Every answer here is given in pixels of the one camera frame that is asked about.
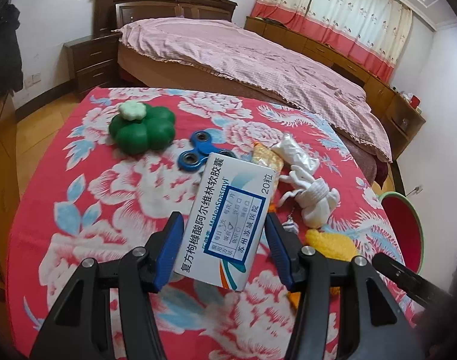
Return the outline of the red floral table cloth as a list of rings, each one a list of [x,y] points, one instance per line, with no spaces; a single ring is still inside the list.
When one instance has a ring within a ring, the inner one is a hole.
[[[118,151],[108,126],[128,99],[169,108],[176,137],[161,153]],[[324,230],[349,236],[367,258],[401,260],[377,195],[331,127],[306,111],[253,99],[176,89],[98,88],[74,110],[23,194],[10,232],[8,306],[15,347],[29,354],[58,294],[85,258],[118,259],[145,244],[173,211],[187,215],[199,174],[182,172],[179,155],[206,130],[247,160],[255,144],[290,133],[321,162],[316,174],[341,195]],[[242,292],[175,275],[152,305],[170,359],[282,359],[294,316],[286,288],[261,242]]]

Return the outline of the knotted white sock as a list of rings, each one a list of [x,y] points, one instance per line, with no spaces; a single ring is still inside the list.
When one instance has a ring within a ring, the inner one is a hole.
[[[276,203],[283,206],[293,198],[301,208],[302,221],[309,229],[321,228],[328,221],[340,202],[337,189],[330,189],[323,178],[315,179],[305,168],[292,165],[289,174],[281,175],[279,181],[290,184],[293,189],[284,193]]]

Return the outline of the black hanging jacket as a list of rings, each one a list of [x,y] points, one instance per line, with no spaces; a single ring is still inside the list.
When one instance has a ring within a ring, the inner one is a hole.
[[[23,88],[23,64],[16,31],[20,11],[6,3],[0,11],[0,98]]]

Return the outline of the white blue medicine box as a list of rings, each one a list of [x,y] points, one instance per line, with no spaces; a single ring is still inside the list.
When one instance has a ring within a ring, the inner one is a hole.
[[[276,171],[212,153],[198,186],[174,272],[244,290],[270,205]]]

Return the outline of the yellow orange knitted item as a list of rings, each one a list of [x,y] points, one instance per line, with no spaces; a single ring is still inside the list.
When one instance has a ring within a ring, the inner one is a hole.
[[[303,245],[314,247],[326,258],[350,262],[359,255],[352,239],[340,233],[321,232],[316,229],[307,229],[304,236],[297,235]]]

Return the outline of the red cup on shelf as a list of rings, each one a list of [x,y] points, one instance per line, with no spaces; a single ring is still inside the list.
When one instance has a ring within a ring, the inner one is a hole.
[[[419,104],[420,104],[419,98],[416,95],[413,95],[410,99],[410,106],[416,110],[417,107],[419,106]]]

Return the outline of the yellow snack packet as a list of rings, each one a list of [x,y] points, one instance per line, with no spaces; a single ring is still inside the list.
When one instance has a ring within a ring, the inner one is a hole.
[[[254,144],[251,162],[259,166],[269,167],[275,171],[273,191],[276,191],[278,187],[279,177],[284,167],[283,159],[264,144],[256,142]]]

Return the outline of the blue fidget spinner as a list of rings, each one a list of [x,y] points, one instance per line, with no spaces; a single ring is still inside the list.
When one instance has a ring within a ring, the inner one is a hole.
[[[193,148],[186,150],[179,155],[178,166],[185,172],[198,171],[208,160],[211,153],[225,155],[235,158],[231,150],[220,148],[213,144],[212,136],[208,131],[199,130],[194,132],[189,139]]]

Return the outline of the dark wooden nightstand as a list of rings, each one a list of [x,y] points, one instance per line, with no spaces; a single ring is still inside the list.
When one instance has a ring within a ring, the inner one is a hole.
[[[72,87],[79,99],[97,86],[110,86],[119,80],[119,37],[119,33],[110,32],[63,45]]]

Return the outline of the white plastic tissue pack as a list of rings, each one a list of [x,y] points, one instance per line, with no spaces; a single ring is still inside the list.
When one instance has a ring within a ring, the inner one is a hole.
[[[315,174],[320,166],[320,161],[308,155],[290,133],[284,133],[282,139],[273,145],[271,150],[287,162],[287,164],[297,165],[311,176]]]

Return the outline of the green clover-shaped toy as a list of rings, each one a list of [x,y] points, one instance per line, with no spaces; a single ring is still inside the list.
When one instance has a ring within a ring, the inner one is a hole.
[[[126,155],[142,155],[149,150],[165,150],[176,135],[176,116],[167,107],[127,100],[108,130],[116,146]]]

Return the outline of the pink checked bedspread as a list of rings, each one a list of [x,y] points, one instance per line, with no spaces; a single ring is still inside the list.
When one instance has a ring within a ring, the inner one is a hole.
[[[119,33],[120,43],[140,55],[277,94],[318,114],[380,161],[392,160],[387,133],[371,113],[365,91],[305,55],[221,19],[140,19]]]

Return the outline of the white and red curtain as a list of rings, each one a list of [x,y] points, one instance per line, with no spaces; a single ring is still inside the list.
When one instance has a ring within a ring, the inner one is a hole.
[[[332,47],[384,82],[413,21],[412,10],[399,0],[257,0],[251,15]]]

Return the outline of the dark wooden headboard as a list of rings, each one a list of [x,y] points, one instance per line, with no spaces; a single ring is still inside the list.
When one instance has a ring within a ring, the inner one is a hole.
[[[108,33],[142,19],[184,17],[233,20],[231,0],[94,0],[92,32]]]

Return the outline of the wooden corner shelf unit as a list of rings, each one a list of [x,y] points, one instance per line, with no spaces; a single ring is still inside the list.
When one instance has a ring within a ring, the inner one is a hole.
[[[419,133],[426,120],[403,97],[395,94],[384,111],[381,123],[389,138],[392,159],[396,160]]]

